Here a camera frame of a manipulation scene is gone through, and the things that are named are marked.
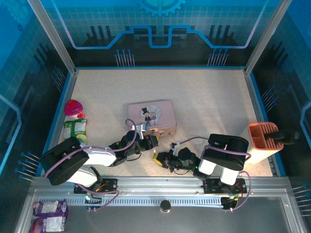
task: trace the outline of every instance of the enclosure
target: enclosure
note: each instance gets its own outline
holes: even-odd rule
[[[231,225],[210,232],[237,231],[235,221],[250,214],[269,220],[243,225],[252,232],[309,231],[310,10],[303,0],[0,1],[0,231],[28,232],[34,201],[67,199],[66,232],[100,232],[102,218],[108,232],[162,232],[155,223],[164,221],[157,206],[165,197],[176,206],[165,219],[173,232],[205,231],[209,221]],[[245,164],[252,194],[233,214],[188,204],[211,197],[191,172],[157,165],[150,150],[116,167],[95,166],[118,179],[121,194],[87,215],[85,195],[74,194],[72,183],[51,186],[38,163],[63,141],[69,99],[84,106],[90,146],[120,141],[128,106],[159,100],[172,101],[177,131],[160,137],[157,152],[194,136],[240,136],[251,122],[273,122],[300,138]],[[199,156],[206,144],[182,148]],[[221,172],[217,166],[212,176]],[[273,216],[265,215],[267,206]],[[75,224],[82,218],[85,224]]]

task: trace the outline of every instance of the cartoon character sticker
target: cartoon character sticker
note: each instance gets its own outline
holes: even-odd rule
[[[141,118],[145,120],[146,125],[149,126],[151,126],[150,122],[153,122],[154,125],[156,125],[156,122],[159,121],[161,115],[162,115],[161,109],[154,104],[144,106],[140,111]]]

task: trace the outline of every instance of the black knob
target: black knob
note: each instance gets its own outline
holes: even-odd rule
[[[168,200],[163,200],[160,204],[160,210],[168,213],[171,210],[171,203]]]

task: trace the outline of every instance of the gear logo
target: gear logo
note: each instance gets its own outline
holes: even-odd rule
[[[154,17],[158,15],[169,16],[169,13],[174,14],[176,9],[180,9],[180,5],[186,3],[185,0],[139,0],[141,10],[151,13]]]
[[[0,0],[0,7],[7,7],[11,16],[19,23],[23,24],[28,16],[28,7],[26,0]]]

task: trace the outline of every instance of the purple cable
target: purple cable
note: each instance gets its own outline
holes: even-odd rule
[[[242,206],[245,204],[245,202],[246,202],[247,199],[249,198],[249,195],[250,195],[250,193],[251,193],[251,188],[252,188],[251,176],[249,175],[249,173],[248,173],[247,171],[240,171],[239,174],[241,174],[241,173],[245,173],[245,174],[248,176],[249,188],[248,188],[248,192],[247,192],[246,198],[245,198],[245,200],[242,202],[241,205],[239,205],[238,207],[235,207],[235,208],[233,208],[233,209],[231,209],[231,210],[225,210],[225,212],[228,212],[228,211],[233,212],[234,210],[239,209],[240,207],[242,207]]]
[[[102,147],[83,147],[83,148],[80,148],[80,149],[77,149],[71,153],[69,153],[68,155],[66,155],[64,158],[62,158],[61,160],[59,160],[56,164],[54,164],[46,173],[45,173],[45,178],[48,177],[48,175],[55,169],[57,168],[62,162],[64,162],[66,159],[70,158],[71,156],[73,156],[74,154],[82,151],[82,150],[88,150],[88,149],[91,149],[91,148],[94,148],[94,149],[98,149],[98,150],[104,150],[104,151],[109,151],[109,152],[118,152],[118,151],[122,151],[122,150],[126,150],[127,148],[129,148],[135,141],[136,139],[136,135],[137,135],[137,128],[136,128],[136,124],[134,121],[132,121],[131,119],[126,119],[125,120],[125,124],[127,125],[127,121],[131,121],[134,125],[134,128],[135,128],[135,133],[134,133],[134,137],[133,137],[133,140],[131,141],[130,144],[128,144],[126,147],[124,148],[121,148],[121,149],[117,149],[117,150],[111,150],[111,149],[106,149],[106,148],[102,148]]]
[[[212,147],[210,145],[207,145],[207,148],[208,149],[212,149],[212,150],[216,150],[216,151],[219,151],[219,152],[227,153],[227,154],[248,156],[245,159],[245,161],[249,160],[252,157],[250,153],[246,153],[246,152],[237,152],[237,151],[231,151],[231,150],[223,150],[223,149],[220,149],[220,148],[217,148],[217,147]]]
[[[120,191],[119,190],[114,190],[114,191],[107,191],[107,192],[94,192],[94,191],[91,191],[91,190],[88,190],[87,188],[85,188],[84,186],[80,185],[77,183],[77,185],[82,188],[84,191],[88,192],[88,193],[91,193],[91,194],[112,194],[112,193],[115,193],[116,195],[113,197],[113,199],[111,199],[109,202],[107,202],[105,205],[102,205],[101,207],[98,207],[96,208],[95,210],[100,210],[100,209],[103,209],[105,208],[107,205],[109,205],[111,202],[113,202],[117,196],[120,194]]]
[[[192,137],[192,138],[187,139],[186,141],[180,142],[179,144],[184,144],[184,143],[189,142],[189,141],[191,141],[193,139],[205,139],[205,140],[208,140],[207,137]]]

